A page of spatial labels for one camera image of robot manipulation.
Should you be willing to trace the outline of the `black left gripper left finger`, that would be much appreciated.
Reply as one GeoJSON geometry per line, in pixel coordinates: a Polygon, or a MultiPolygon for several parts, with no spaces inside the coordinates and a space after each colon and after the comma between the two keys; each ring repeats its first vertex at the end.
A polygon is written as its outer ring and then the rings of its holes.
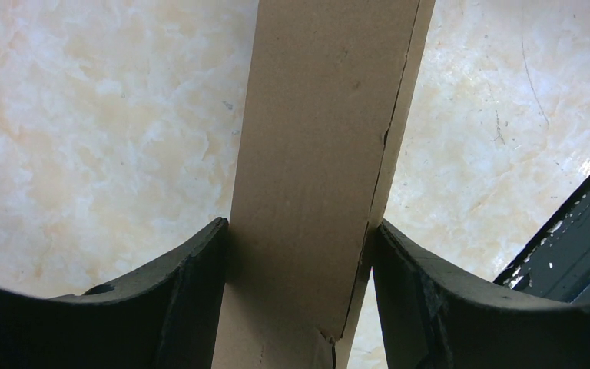
{"type": "Polygon", "coordinates": [[[0,288],[0,368],[209,368],[228,222],[81,295],[0,288]]]}

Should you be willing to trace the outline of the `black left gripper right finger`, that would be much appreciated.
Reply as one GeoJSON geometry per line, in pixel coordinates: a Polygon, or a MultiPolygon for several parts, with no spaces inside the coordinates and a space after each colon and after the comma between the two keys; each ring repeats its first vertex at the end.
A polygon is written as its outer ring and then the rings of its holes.
{"type": "Polygon", "coordinates": [[[373,277],[391,368],[590,368],[590,303],[493,284],[389,222],[376,234],[373,277]]]}

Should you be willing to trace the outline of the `brown cardboard box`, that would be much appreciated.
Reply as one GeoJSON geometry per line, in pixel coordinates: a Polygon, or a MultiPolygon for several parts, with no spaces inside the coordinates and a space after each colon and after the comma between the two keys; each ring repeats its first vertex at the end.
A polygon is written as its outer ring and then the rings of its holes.
{"type": "Polygon", "coordinates": [[[432,1],[258,5],[215,368],[345,368],[432,1]]]}

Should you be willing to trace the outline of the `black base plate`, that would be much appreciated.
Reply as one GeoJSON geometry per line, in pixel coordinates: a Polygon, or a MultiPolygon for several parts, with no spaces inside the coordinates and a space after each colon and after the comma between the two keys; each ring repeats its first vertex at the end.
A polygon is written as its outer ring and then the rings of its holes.
{"type": "Polygon", "coordinates": [[[554,301],[590,302],[590,175],[494,282],[554,301]]]}

